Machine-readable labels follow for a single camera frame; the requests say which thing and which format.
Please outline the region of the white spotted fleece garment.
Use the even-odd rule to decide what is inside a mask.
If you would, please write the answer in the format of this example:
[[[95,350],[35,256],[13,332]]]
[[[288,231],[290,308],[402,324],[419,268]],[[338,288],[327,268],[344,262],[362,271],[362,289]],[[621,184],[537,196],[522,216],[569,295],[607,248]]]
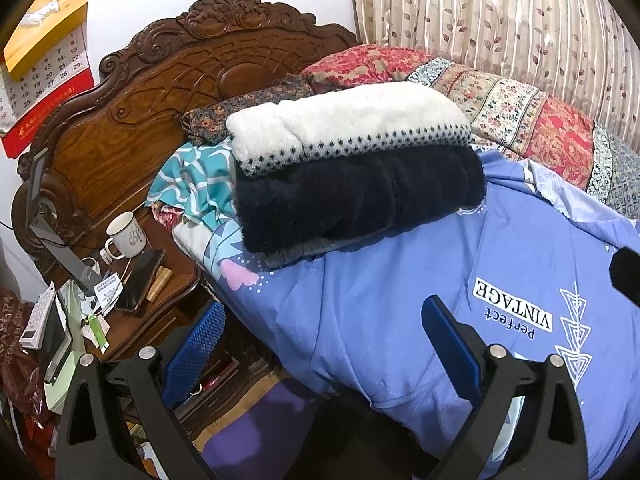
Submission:
[[[471,125],[456,103],[411,81],[259,104],[231,114],[226,127],[247,177],[311,160],[472,141]]]

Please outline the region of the black fluffy garment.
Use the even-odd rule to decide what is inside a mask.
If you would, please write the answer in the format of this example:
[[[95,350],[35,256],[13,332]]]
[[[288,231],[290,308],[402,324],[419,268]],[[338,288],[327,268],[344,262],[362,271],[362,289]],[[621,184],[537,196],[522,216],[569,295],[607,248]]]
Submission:
[[[412,228],[486,195],[468,146],[425,145],[302,162],[236,176],[235,207],[250,252],[272,254],[317,238],[349,240]]]

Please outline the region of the blue printed bed sheet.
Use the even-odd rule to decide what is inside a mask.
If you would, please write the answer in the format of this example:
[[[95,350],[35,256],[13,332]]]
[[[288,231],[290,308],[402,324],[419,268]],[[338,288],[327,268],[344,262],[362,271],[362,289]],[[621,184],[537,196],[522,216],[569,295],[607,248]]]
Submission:
[[[639,310],[608,268],[638,226],[536,162],[482,154],[475,208],[270,270],[239,223],[183,223],[180,248],[235,316],[299,382],[346,387],[444,454],[470,412],[422,328],[425,298],[488,344],[560,356],[585,425],[589,474],[603,477],[639,423]]]

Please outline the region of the red floral patchwork quilt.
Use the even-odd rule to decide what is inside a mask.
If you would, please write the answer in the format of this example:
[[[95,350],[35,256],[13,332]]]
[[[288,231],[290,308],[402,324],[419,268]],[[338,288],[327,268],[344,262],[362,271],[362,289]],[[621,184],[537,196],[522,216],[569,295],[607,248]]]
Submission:
[[[530,84],[408,48],[360,44],[302,73],[315,92],[410,80],[457,104],[474,141],[533,159],[624,216],[639,215],[639,156],[578,108]]]

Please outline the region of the white remote control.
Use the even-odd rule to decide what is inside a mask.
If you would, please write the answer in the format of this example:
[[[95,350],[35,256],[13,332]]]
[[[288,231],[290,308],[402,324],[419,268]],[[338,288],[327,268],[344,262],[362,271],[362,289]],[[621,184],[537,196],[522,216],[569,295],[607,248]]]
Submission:
[[[20,338],[20,344],[24,349],[38,350],[41,348],[55,296],[55,284],[51,282],[32,307],[32,313],[29,315],[27,325]]]

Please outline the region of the wooden nightstand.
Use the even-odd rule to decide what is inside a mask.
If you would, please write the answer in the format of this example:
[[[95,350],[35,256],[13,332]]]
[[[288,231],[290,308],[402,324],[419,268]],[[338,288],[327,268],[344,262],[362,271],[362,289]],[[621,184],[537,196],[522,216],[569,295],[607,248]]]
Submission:
[[[105,317],[108,348],[97,349],[86,337],[79,347],[102,361],[130,358],[146,346],[158,347],[178,328],[191,325],[213,302],[222,298],[205,283],[204,272],[180,248],[152,214],[138,222],[148,239],[145,249],[160,250],[163,258],[144,286],[134,308],[111,310]],[[256,382],[273,370],[266,347],[225,308],[226,325],[189,399],[176,408],[176,416],[193,440],[205,439],[220,426]]]

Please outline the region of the black smartphone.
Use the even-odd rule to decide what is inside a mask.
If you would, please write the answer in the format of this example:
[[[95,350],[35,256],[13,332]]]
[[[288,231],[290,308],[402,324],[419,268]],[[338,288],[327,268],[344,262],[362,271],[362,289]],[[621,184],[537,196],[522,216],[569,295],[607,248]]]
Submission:
[[[154,276],[164,255],[163,249],[148,249],[136,259],[134,270],[129,275],[124,289],[116,301],[115,308],[117,310],[130,314],[139,311],[154,282]]]

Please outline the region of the white ceramic mug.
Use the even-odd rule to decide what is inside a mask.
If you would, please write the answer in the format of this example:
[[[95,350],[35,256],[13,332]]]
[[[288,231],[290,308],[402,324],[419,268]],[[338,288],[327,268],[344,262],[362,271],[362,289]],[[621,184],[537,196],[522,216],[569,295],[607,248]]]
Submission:
[[[104,254],[108,261],[136,258],[146,246],[145,232],[132,211],[114,218],[106,228],[106,235]]]

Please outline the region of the teal patterned pillow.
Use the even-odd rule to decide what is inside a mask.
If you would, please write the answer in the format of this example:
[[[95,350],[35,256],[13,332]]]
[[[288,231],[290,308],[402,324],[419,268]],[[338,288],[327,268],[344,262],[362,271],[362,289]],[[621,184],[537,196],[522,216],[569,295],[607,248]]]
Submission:
[[[162,204],[179,209],[194,223],[212,232],[235,217],[233,188],[235,163],[229,139],[216,145],[183,144],[154,178],[145,205]]]

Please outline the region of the carved wooden headboard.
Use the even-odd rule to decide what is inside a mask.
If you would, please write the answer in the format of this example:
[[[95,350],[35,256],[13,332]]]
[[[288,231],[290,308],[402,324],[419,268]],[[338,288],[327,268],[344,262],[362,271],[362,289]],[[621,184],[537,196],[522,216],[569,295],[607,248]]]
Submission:
[[[29,179],[36,155],[47,153],[42,192],[53,227],[67,244],[88,244],[182,143],[183,113],[267,87],[356,42],[347,28],[319,25],[286,3],[200,0],[107,55],[101,82],[44,120],[17,172]]]

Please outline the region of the dark floral pillow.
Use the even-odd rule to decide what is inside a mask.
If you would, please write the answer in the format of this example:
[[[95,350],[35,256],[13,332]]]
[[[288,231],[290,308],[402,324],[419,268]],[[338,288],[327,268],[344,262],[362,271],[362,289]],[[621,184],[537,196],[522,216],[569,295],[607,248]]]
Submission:
[[[296,101],[313,94],[302,76],[286,75],[265,89],[188,110],[181,116],[180,124],[188,142],[196,146],[216,145],[229,135],[226,122],[230,115],[260,104]]]

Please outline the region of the wall calendar red yellow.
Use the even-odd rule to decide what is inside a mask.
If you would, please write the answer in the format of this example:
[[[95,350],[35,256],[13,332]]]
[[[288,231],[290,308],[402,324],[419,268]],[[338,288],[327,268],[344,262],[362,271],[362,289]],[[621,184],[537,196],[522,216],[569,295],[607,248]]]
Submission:
[[[1,145],[16,159],[46,117],[91,89],[88,0],[35,0],[1,51]]]

